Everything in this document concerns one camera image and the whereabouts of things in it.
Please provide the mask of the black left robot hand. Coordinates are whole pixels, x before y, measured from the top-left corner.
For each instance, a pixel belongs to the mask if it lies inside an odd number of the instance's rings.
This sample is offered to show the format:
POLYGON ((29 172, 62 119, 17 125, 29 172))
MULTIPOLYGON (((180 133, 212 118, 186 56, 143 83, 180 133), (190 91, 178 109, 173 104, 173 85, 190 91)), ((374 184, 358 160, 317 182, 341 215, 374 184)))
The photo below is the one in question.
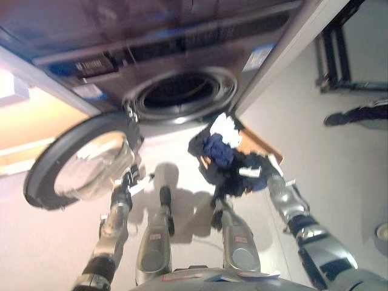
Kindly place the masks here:
POLYGON ((133 197, 143 191, 155 178, 154 173, 141 176, 141 171, 137 164, 130 166, 129 170, 123 174, 120 189, 128 197, 133 197))

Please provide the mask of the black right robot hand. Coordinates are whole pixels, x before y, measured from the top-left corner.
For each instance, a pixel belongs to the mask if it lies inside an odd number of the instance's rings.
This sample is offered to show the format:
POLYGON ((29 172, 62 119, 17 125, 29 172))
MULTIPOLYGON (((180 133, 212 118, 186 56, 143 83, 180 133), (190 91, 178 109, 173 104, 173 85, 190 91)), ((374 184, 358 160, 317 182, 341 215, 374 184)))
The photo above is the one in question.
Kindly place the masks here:
POLYGON ((250 167, 240 167, 237 178, 244 192, 256 192, 267 187, 266 170, 268 167, 258 164, 250 167))

